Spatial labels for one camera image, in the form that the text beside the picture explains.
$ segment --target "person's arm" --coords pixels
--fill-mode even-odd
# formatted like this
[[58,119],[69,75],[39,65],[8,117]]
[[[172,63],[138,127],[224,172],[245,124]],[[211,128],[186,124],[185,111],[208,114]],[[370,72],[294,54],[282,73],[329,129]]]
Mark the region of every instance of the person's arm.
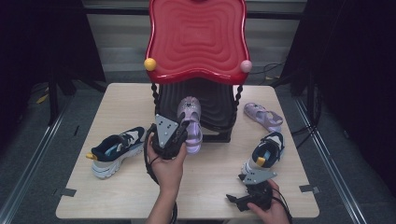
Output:
[[[268,183],[273,189],[273,197],[280,200],[279,186],[274,182],[274,180],[269,179]],[[248,203],[247,207],[254,212],[264,224],[289,224],[288,216],[283,208],[282,204],[276,200],[271,201],[271,208],[263,211],[259,206],[254,203]]]
[[172,210],[183,176],[183,162],[187,155],[186,144],[180,148],[178,155],[172,160],[163,160],[154,152],[150,136],[148,138],[148,161],[157,176],[160,194],[146,220],[147,224],[168,224],[172,217]]

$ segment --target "black and white sneaker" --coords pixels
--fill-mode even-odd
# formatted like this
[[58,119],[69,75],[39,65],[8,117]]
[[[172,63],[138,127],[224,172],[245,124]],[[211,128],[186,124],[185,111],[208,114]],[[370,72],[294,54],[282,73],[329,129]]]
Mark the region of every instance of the black and white sneaker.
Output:
[[121,134],[110,135],[86,155],[93,160],[93,174],[99,178],[112,176],[120,169],[123,159],[143,151],[146,130],[136,127]]
[[268,170],[280,160],[284,148],[283,135],[278,132],[269,133],[262,138],[251,158],[242,166],[242,174],[246,175],[251,170]]

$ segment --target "human hand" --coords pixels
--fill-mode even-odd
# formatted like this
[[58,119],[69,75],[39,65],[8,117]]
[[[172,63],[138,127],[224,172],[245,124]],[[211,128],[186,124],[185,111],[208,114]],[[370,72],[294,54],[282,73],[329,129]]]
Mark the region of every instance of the human hand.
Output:
[[[269,179],[268,183],[273,189],[273,197],[280,200],[279,186],[274,180]],[[271,208],[263,211],[259,206],[254,203],[248,203],[247,207],[254,212],[265,224],[289,224],[288,216],[282,204],[277,200],[271,201]]]
[[175,194],[178,193],[186,155],[186,144],[183,143],[175,158],[164,160],[152,148],[152,135],[148,137],[148,162],[151,163],[151,168],[157,176],[160,192],[172,191]]

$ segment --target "orange ball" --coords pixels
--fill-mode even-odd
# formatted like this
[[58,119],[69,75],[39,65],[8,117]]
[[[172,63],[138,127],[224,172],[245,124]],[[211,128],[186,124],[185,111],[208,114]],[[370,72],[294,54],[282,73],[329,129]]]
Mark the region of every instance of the orange ball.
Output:
[[154,59],[152,58],[147,58],[145,60],[145,68],[146,70],[148,70],[149,72],[154,71],[155,67],[157,66],[157,62],[155,62]]

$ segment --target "pink ball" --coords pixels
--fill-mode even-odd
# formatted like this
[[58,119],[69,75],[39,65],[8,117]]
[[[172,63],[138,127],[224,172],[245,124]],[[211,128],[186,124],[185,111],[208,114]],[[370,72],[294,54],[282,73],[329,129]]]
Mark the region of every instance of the pink ball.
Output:
[[241,62],[241,70],[242,70],[244,73],[250,72],[251,67],[252,67],[251,61],[249,61],[249,60],[244,60],[244,61]]

